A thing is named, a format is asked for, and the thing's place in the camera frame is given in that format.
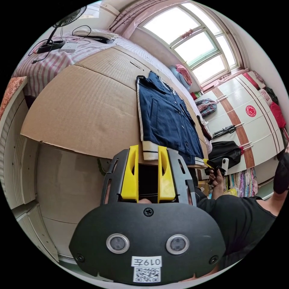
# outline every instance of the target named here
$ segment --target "black t-shirt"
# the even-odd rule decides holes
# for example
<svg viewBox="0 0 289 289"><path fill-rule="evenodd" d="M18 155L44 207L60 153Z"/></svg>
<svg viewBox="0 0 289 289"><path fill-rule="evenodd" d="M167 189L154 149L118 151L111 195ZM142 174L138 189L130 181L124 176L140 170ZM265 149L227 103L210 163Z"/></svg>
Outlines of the black t-shirt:
<svg viewBox="0 0 289 289"><path fill-rule="evenodd" d="M241 260L243 253L252 250L275 221L276 216L263 209L257 200L262 198L223 195L216 200L202 198L198 203L199 208L213 217L222 232L226 245L223 267Z"/></svg>

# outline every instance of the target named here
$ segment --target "jacket pocket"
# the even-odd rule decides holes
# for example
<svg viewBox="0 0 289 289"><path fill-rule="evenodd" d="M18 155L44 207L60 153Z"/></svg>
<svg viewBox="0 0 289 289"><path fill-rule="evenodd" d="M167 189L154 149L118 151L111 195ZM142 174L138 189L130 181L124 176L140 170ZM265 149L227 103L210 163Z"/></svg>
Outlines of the jacket pocket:
<svg viewBox="0 0 289 289"><path fill-rule="evenodd" d="M157 100L151 102L151 126L157 128Z"/></svg>

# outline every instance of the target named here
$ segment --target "black bag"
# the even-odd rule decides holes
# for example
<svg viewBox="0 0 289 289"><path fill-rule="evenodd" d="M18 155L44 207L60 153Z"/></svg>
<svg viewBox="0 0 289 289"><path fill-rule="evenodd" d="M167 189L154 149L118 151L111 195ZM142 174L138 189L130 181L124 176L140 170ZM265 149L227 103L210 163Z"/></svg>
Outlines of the black bag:
<svg viewBox="0 0 289 289"><path fill-rule="evenodd" d="M267 91L267 93L269 94L269 96L271 97L272 101L274 103L276 103L277 105L279 105L279 102L278 102L278 98L277 96L275 95L273 89L269 88L269 87L266 87L265 90Z"/></svg>
<svg viewBox="0 0 289 289"><path fill-rule="evenodd" d="M212 151L208 156L209 160L220 168L224 158L229 159L228 169L240 163L242 150L234 141L216 141L212 143L212 147Z"/></svg>

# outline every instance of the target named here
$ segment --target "white cabinet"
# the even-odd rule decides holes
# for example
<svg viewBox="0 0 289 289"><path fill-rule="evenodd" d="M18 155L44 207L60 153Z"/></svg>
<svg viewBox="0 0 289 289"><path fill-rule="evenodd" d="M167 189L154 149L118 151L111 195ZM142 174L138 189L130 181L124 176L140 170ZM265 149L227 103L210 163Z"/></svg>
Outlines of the white cabinet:
<svg viewBox="0 0 289 289"><path fill-rule="evenodd" d="M210 98L216 101L224 96L217 103L217 110L205 118L209 122L211 133L232 124L243 125L232 134L212 140L212 143L234 141L238 146L249 142L252 145L252 148L244 152L241 162L228 170L228 174L260 165L284 149L280 129L269 106L243 75L225 82L197 100Z"/></svg>
<svg viewBox="0 0 289 289"><path fill-rule="evenodd" d="M20 135L28 112L22 88L12 95L0 119L0 181L11 209L35 199L38 143Z"/></svg>
<svg viewBox="0 0 289 289"><path fill-rule="evenodd" d="M28 238L39 250L41 250L51 261L59 261L57 250L44 226L39 204L36 204L33 208L28 210L28 212L21 214L16 220Z"/></svg>

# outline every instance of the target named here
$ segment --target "hand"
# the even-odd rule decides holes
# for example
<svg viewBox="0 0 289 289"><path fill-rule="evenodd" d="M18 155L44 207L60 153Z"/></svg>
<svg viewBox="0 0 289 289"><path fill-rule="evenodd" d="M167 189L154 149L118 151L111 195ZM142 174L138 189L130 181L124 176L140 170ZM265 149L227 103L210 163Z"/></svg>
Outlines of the hand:
<svg viewBox="0 0 289 289"><path fill-rule="evenodd" d="M142 200L139 200L138 203L139 204L151 204L151 201L149 201L148 199L142 199Z"/></svg>
<svg viewBox="0 0 289 289"><path fill-rule="evenodd" d="M286 153L289 153L289 143L288 143L288 145L287 145L287 147L286 147L286 149L285 149L285 152L286 152Z"/></svg>
<svg viewBox="0 0 289 289"><path fill-rule="evenodd" d="M223 176L220 172L220 170L217 170L217 176L214 175L214 171L211 170L210 171L210 175L209 175L209 179L212 181L212 185L214 187L217 187L217 186L222 186L223 185Z"/></svg>

